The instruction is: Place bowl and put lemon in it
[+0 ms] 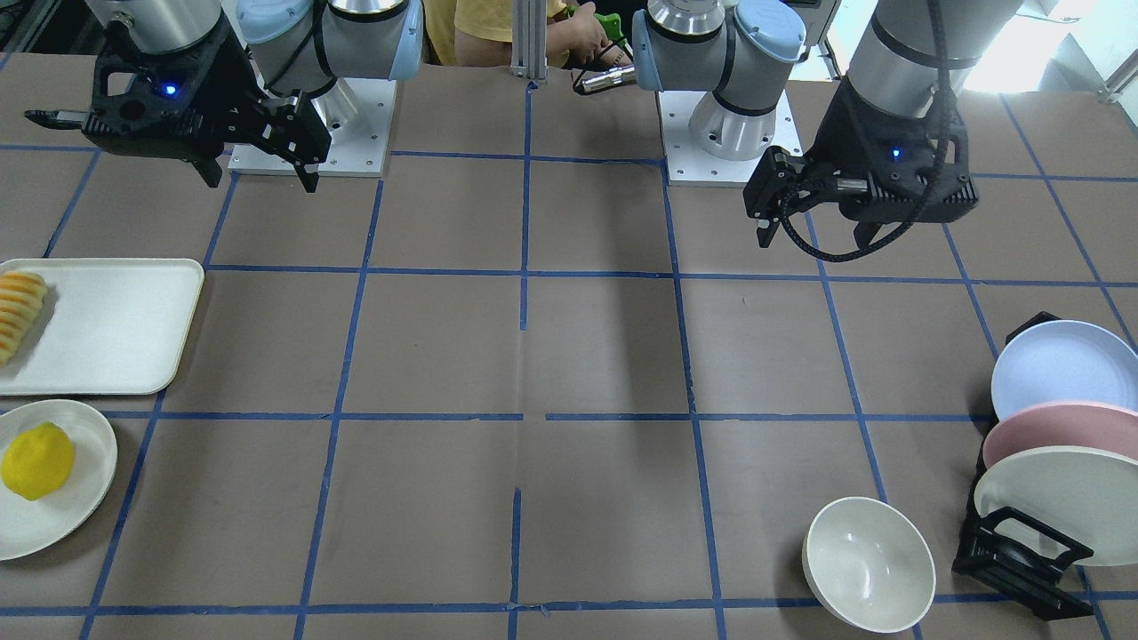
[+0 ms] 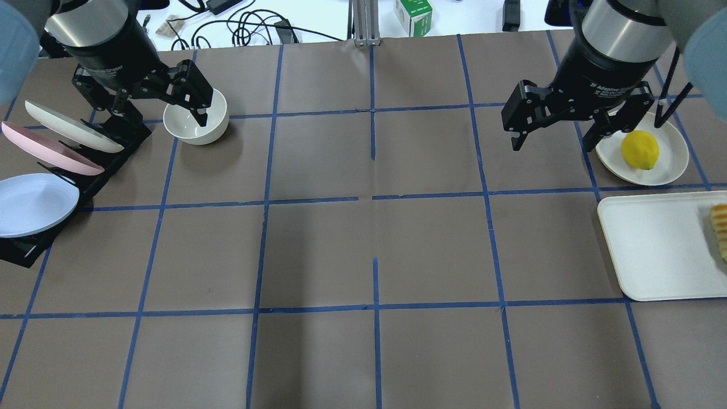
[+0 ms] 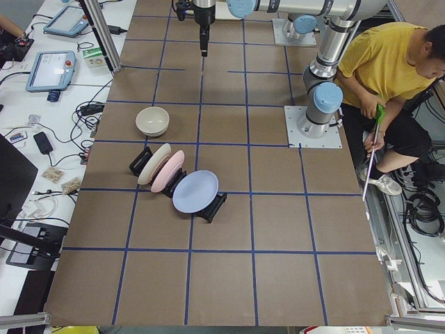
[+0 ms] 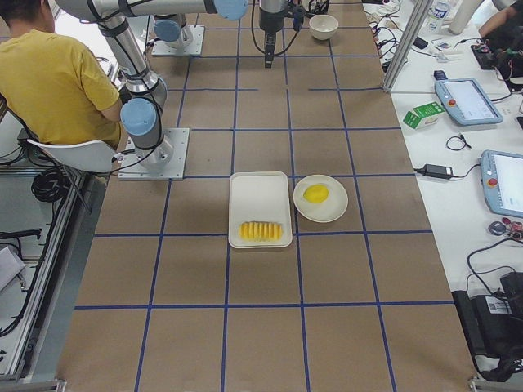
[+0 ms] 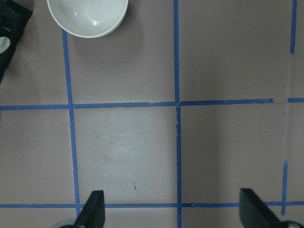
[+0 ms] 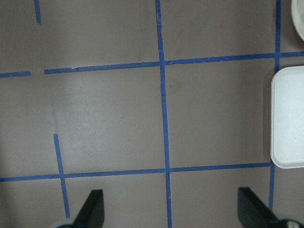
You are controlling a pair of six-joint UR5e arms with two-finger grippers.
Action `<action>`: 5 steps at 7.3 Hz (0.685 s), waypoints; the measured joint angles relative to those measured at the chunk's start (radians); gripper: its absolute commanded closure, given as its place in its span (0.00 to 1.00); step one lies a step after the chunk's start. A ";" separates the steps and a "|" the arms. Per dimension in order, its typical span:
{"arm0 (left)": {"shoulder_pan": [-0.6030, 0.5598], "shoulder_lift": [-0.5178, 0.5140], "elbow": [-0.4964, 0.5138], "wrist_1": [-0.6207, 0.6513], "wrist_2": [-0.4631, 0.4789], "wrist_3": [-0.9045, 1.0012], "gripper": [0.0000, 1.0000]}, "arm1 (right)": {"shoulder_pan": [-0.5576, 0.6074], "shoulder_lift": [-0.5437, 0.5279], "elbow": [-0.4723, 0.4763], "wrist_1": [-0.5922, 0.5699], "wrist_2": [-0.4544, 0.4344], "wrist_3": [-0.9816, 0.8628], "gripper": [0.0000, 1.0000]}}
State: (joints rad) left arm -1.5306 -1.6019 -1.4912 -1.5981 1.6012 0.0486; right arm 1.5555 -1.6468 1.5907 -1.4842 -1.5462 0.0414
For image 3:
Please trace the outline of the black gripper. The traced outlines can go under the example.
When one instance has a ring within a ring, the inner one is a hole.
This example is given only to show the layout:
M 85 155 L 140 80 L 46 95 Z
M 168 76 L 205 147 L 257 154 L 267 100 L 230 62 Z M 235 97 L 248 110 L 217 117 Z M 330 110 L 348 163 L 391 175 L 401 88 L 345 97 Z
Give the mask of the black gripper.
M 200 25 L 200 51 L 208 56 L 210 25 L 216 19 L 216 0 L 193 0 L 194 19 Z

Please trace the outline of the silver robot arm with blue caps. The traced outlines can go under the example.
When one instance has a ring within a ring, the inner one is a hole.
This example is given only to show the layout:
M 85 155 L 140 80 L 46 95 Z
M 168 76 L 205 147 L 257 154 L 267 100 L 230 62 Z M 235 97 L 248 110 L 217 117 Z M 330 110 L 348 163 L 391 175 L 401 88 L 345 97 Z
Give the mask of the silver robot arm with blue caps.
M 229 12 L 243 19 L 254 11 L 287 12 L 329 17 L 316 58 L 303 72 L 309 104 L 297 121 L 298 130 L 308 138 L 321 138 L 343 98 L 332 82 L 337 66 L 354 32 L 363 19 L 378 13 L 385 1 L 227 1 Z

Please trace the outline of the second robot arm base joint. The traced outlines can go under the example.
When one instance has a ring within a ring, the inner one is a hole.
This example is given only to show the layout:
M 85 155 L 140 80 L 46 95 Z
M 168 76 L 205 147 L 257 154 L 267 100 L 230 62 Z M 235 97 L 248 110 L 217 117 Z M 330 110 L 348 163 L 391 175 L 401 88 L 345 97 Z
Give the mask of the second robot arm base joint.
M 313 33 L 317 27 L 316 18 L 313 15 L 299 15 L 289 13 L 282 28 L 284 36 L 290 40 L 298 40 L 308 33 Z

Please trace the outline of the person's hand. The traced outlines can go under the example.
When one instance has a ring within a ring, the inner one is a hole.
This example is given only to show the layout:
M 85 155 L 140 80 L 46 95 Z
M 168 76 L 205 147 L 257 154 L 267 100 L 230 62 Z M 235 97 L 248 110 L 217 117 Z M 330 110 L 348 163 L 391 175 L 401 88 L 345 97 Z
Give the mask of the person's hand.
M 364 95 L 359 101 L 361 114 L 368 119 L 374 118 L 380 98 L 377 95 Z

